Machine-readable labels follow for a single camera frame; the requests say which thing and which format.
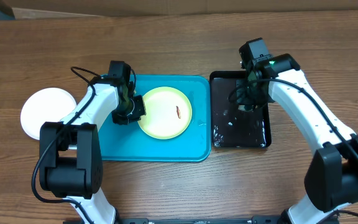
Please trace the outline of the white plate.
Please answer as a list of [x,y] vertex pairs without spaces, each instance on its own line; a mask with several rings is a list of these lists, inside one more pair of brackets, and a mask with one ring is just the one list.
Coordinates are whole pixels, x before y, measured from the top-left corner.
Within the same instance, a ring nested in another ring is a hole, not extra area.
[[30,96],[21,109],[21,126],[33,139],[40,139],[44,122],[58,122],[71,113],[76,101],[61,88],[44,88]]

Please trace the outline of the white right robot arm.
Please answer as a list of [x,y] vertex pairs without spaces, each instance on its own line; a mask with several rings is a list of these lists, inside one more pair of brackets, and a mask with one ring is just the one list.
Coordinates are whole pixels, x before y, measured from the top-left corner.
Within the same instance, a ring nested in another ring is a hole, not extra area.
[[274,57],[261,38],[240,49],[246,77],[228,96],[245,111],[278,103],[300,130],[312,153],[304,179],[306,194],[272,218],[274,223],[338,223],[358,202],[358,134],[324,104],[290,55]]

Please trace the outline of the yellow plate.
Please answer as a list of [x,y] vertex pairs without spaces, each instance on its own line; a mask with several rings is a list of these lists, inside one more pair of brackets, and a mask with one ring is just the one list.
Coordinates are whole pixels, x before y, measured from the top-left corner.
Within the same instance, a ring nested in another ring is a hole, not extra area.
[[162,86],[143,96],[145,114],[138,124],[145,134],[155,139],[172,139],[190,125],[193,110],[188,97],[176,88]]

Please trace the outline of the green and yellow sponge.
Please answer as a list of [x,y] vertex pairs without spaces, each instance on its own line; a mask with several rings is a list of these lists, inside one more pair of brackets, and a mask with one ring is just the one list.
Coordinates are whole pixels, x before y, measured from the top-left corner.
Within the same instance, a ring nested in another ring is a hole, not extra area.
[[255,105],[239,105],[238,106],[238,110],[244,111],[244,112],[251,112],[251,111],[255,110],[255,108],[256,108]]

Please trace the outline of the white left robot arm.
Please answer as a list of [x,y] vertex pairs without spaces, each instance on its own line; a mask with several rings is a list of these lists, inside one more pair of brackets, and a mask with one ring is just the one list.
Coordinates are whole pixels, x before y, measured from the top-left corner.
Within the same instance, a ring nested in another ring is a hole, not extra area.
[[86,81],[86,95],[58,122],[40,129],[39,159],[32,173],[33,195],[44,203],[69,203],[81,223],[119,223],[101,183],[103,162],[98,131],[107,118],[128,125],[145,115],[130,65],[112,60],[105,75]]

